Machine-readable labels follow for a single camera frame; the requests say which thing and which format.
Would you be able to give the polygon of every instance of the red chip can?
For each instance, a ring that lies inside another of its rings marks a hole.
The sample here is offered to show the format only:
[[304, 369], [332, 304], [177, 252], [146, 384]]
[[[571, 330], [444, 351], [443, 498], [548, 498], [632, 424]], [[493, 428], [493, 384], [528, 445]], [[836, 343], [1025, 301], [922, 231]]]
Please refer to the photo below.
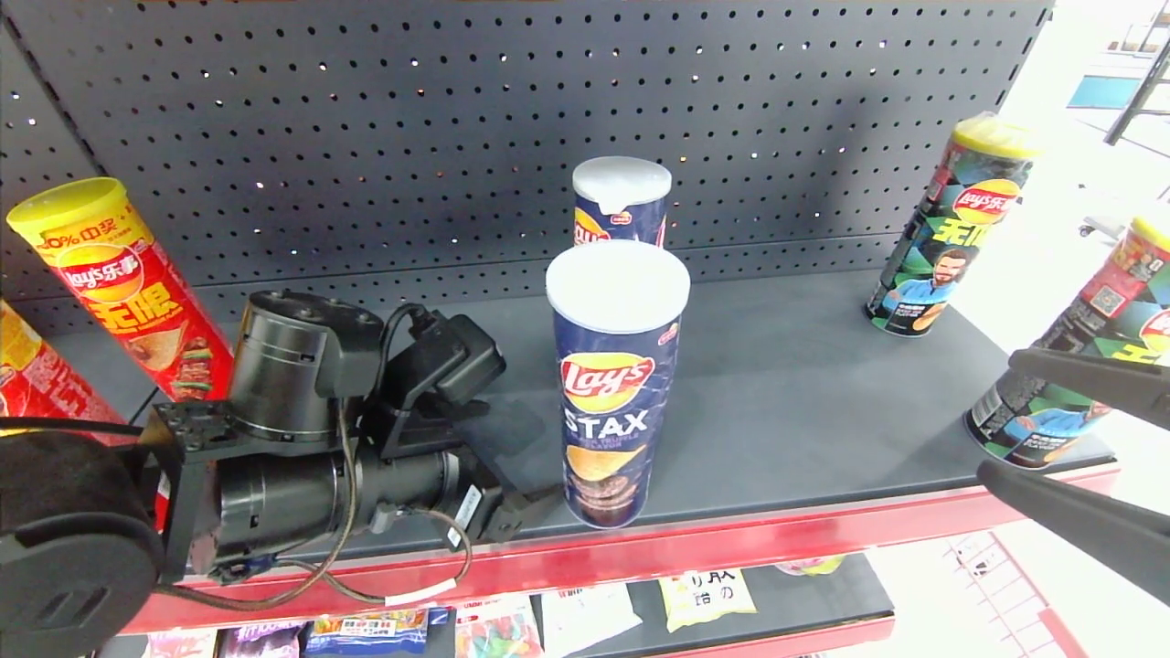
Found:
[[232, 352], [113, 178], [42, 192], [8, 213], [135, 362], [177, 402], [223, 399]]
[[[0, 416], [125, 423], [4, 300], [0, 300]], [[0, 431], [0, 434], [15, 432]], [[92, 436], [106, 445], [135, 440]]]

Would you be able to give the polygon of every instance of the lay's stax can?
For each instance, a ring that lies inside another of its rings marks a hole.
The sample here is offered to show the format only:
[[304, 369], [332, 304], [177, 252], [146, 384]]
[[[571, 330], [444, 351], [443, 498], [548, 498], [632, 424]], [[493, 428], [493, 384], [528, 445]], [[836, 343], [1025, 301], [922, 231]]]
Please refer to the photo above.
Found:
[[222, 399], [232, 352], [112, 178], [42, 192], [8, 213], [102, 327], [173, 400]]
[[[125, 423], [66, 359], [0, 300], [0, 416]], [[94, 434], [106, 444], [131, 437]]]
[[[653, 296], [632, 297], [632, 281]], [[563, 252], [545, 285], [563, 392], [565, 498], [585, 523], [619, 528], [646, 503], [690, 275], [666, 249], [613, 240]]]
[[670, 171], [625, 156], [593, 158], [573, 170], [573, 245], [636, 240], [666, 241], [666, 196]]
[[[1136, 218], [1109, 259], [1032, 347], [1157, 363], [1170, 352], [1170, 237]], [[1009, 370], [964, 414], [989, 453], [1044, 468], [1109, 413], [1104, 403]]]
[[930, 331], [1019, 197], [1039, 152], [1030, 142], [1027, 131], [990, 112], [958, 122], [866, 304], [874, 327], [897, 336]]

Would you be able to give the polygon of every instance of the white lid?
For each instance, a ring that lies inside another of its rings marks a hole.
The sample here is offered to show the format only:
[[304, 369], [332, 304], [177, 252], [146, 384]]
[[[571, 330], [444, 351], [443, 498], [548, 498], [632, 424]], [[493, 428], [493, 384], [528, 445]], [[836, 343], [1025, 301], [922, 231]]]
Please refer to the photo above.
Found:
[[585, 160], [573, 169], [573, 190], [605, 214], [656, 201], [670, 192], [670, 170], [626, 156]]
[[603, 334], [641, 334], [682, 315], [690, 273], [649, 242], [598, 240], [552, 259], [549, 303], [574, 324]]

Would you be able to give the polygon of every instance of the potato chip image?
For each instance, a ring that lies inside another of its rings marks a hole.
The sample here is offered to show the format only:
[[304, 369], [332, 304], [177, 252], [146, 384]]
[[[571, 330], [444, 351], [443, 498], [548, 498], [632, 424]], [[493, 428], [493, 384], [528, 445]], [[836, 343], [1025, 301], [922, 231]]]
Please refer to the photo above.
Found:
[[179, 356], [179, 345], [183, 344], [183, 330], [187, 328], [184, 323], [168, 331], [154, 331], [126, 341], [126, 349], [138, 359], [146, 370], [166, 370]]
[[569, 467], [578, 478], [589, 482], [599, 482], [621, 469], [638, 457], [646, 446], [639, 446], [633, 452], [617, 452], [605, 450], [587, 450], [578, 446], [567, 446], [565, 457], [569, 459]]

